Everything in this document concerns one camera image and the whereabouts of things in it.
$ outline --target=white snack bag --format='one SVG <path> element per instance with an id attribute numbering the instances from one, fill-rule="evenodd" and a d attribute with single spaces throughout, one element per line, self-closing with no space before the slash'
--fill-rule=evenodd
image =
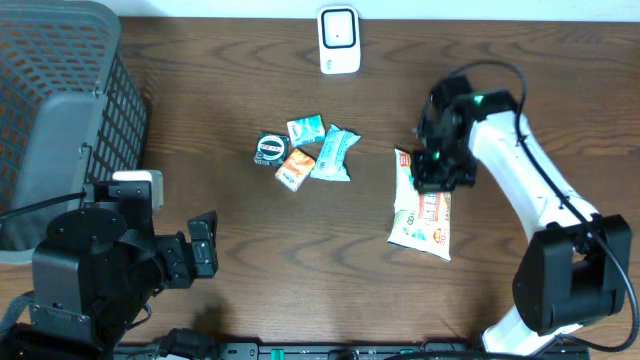
<path id="1" fill-rule="evenodd" d="M 451 193 L 418 194 L 413 187 L 411 156 L 396 149 L 395 219 L 389 243 L 431 253 L 445 261 L 449 255 Z"/>

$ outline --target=orange package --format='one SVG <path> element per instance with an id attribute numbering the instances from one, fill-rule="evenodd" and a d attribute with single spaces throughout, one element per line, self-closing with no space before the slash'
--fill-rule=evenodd
<path id="1" fill-rule="evenodd" d="M 297 191 L 314 166 L 316 166 L 316 161 L 313 158 L 295 149 L 287 161 L 276 171 L 276 179 L 280 180 L 289 190 Z"/>

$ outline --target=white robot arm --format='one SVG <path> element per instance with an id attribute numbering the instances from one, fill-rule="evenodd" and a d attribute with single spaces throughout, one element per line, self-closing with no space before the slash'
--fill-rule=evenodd
<path id="1" fill-rule="evenodd" d="M 474 94 L 460 72 L 432 89 L 417 129 L 425 149 L 412 155 L 414 186 L 419 192 L 472 186 L 477 160 L 496 179 L 529 248 L 514 278 L 516 306 L 484 332 L 482 343 L 490 353 L 535 355 L 561 334 L 622 309 L 632 288 L 626 275 L 631 231 L 620 215 L 600 216 L 564 179 L 521 114 L 524 100 L 516 103 L 505 90 Z M 574 248 L 584 260 L 573 262 Z M 634 306 L 634 329 L 636 315 Z M 634 339 L 632 331 L 619 348 Z"/>
<path id="2" fill-rule="evenodd" d="M 557 222 L 567 227 L 577 225 L 580 221 L 561 205 L 558 197 L 528 161 L 522 147 L 516 145 L 514 116 L 513 111 L 505 111 L 488 115 L 485 121 L 475 122 L 471 128 L 469 149 L 504 191 L 520 218 L 528 241 L 531 241 L 533 234 L 545 229 L 549 223 Z M 522 135 L 526 136 L 524 141 L 553 182 L 571 197 L 571 202 L 585 217 L 597 213 L 553 165 L 531 134 L 524 115 L 520 118 L 520 127 Z M 563 326 L 553 334 L 538 336 L 525 325 L 514 306 L 498 324 L 485 331 L 482 340 L 488 352 L 530 355 L 552 341 L 555 335 L 570 333 L 580 327 L 579 324 Z"/>

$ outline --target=small snack pack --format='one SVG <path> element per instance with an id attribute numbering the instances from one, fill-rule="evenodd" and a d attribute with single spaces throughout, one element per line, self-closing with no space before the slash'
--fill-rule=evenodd
<path id="1" fill-rule="evenodd" d="M 260 133 L 253 161 L 260 165 L 280 166 L 289 150 L 289 139 L 283 135 Z"/>
<path id="2" fill-rule="evenodd" d="M 313 158 L 295 149 L 287 161 L 276 171 L 276 179 L 280 180 L 289 190 L 297 191 L 315 164 Z"/>
<path id="3" fill-rule="evenodd" d="M 291 146 L 298 147 L 324 140 L 325 131 L 320 115 L 289 121 L 289 138 Z"/>
<path id="4" fill-rule="evenodd" d="M 360 136 L 331 125 L 311 177 L 329 181 L 351 181 L 344 167 L 344 157 L 349 147 L 358 140 Z"/>

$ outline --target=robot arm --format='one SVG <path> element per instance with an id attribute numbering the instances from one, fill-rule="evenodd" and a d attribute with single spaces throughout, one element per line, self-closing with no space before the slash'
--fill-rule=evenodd
<path id="1" fill-rule="evenodd" d="M 35 290 L 8 312 L 15 321 L 26 306 L 31 324 L 3 319 L 0 359 L 110 359 L 123 335 L 146 321 L 135 323 L 138 313 L 151 316 L 151 296 L 215 275 L 214 211 L 189 221 L 190 243 L 181 232 L 158 236 L 152 210 L 162 207 L 162 175 L 113 178 L 85 184 L 82 207 L 49 224 L 33 253 Z"/>
<path id="2" fill-rule="evenodd" d="M 558 334 L 619 312 L 625 287 L 610 259 L 533 166 L 521 142 L 578 212 L 594 219 L 591 225 L 604 235 L 625 271 L 631 232 L 621 216 L 602 218 L 578 195 L 537 143 L 524 115 L 523 140 L 518 141 L 516 109 L 506 91 L 474 94 L 464 76 L 441 81 L 432 90 L 417 131 L 425 149 L 414 153 L 412 171 L 421 192 L 453 191 L 456 185 L 474 184 L 479 160 L 505 193 L 530 245 L 513 282 L 516 306 L 486 330 L 482 340 L 488 352 L 532 355 Z M 584 260 L 573 262 L 574 248 Z"/>
<path id="3" fill-rule="evenodd" d="M 471 128 L 469 149 L 480 160 L 506 195 L 513 206 L 527 240 L 533 234 L 546 229 L 547 224 L 557 222 L 560 226 L 577 225 L 580 221 L 561 206 L 558 197 L 549 189 L 540 174 L 527 160 L 522 148 L 516 145 L 513 111 L 505 111 L 487 116 L 482 122 L 475 122 Z M 524 140 L 545 172 L 552 178 L 571 202 L 587 218 L 597 210 L 582 199 L 562 177 L 549 157 L 531 134 L 526 117 L 520 118 Z M 487 329 L 482 336 L 488 352 L 530 355 L 554 339 L 559 333 L 570 333 L 582 326 L 563 326 L 549 335 L 539 336 L 523 322 L 514 306 L 495 326 Z"/>

